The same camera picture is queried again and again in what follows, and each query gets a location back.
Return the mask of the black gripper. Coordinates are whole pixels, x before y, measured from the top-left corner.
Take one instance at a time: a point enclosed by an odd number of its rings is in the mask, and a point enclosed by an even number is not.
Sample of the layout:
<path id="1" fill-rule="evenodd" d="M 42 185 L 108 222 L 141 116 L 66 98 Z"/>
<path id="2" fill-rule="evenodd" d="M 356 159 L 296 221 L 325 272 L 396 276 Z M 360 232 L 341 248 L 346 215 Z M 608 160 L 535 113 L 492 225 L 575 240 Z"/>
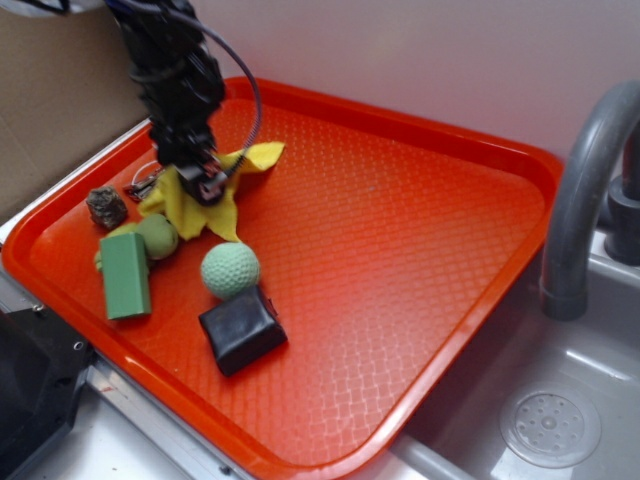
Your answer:
<path id="1" fill-rule="evenodd" d="M 203 206 L 219 203 L 228 182 L 216 156 L 210 116 L 207 111 L 182 120 L 150 116 L 150 137 L 156 146 L 157 160 L 165 167 L 172 166 L 178 174 L 179 186 Z"/>

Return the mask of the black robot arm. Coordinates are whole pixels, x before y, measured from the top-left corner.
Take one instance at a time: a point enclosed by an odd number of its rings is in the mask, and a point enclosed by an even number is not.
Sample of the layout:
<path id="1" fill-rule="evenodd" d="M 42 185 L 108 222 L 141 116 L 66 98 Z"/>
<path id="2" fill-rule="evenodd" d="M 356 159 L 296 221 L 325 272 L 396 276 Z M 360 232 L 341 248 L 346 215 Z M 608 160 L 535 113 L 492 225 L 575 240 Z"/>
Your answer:
<path id="1" fill-rule="evenodd" d="M 210 117 L 221 107 L 225 85 L 203 33 L 182 18 L 196 19 L 187 1 L 109 1 L 131 59 L 130 78 L 151 120 L 157 160 L 172 166 L 181 187 L 199 204 L 211 206 L 224 193 L 214 178 L 222 172 L 214 159 L 216 141 Z"/>

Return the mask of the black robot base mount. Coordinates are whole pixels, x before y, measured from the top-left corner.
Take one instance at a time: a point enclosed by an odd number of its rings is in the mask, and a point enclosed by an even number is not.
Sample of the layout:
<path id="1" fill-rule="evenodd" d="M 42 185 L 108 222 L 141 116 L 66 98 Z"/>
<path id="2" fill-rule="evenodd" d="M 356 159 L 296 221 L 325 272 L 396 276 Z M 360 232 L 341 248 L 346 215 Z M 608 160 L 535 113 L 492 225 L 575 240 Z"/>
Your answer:
<path id="1" fill-rule="evenodd" d="M 16 479 L 74 427 L 89 341 L 36 305 L 1 314 L 1 477 Z"/>

